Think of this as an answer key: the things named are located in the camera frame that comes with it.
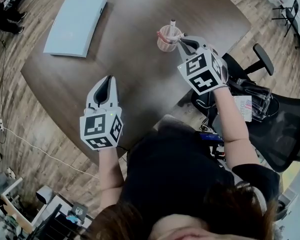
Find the wooden table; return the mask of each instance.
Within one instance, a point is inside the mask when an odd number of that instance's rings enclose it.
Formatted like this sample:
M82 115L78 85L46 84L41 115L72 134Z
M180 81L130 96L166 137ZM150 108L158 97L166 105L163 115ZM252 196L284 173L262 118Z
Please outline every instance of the wooden table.
M86 58L43 54L43 33L23 69L29 87L60 129L98 164L97 151L80 139L91 88L104 76L116 78L123 136L131 148L190 90L177 66L178 49L164 53L156 31L176 19L189 35L204 37L222 56L251 25L230 0L108 0Z

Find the person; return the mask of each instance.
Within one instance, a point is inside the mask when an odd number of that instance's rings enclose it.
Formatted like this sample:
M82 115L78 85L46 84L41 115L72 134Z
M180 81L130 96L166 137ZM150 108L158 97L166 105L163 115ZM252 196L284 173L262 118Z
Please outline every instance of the person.
M5 0L0 0L0 30L4 32L11 32L13 34L22 33L25 27L18 26L16 23L20 23L27 15L27 12L19 13L13 7L8 10L4 10L4 1Z
M130 151L125 180L116 149L100 150L101 212L82 239L273 239L280 177L260 165L229 89L213 94L232 172L193 128L165 116Z

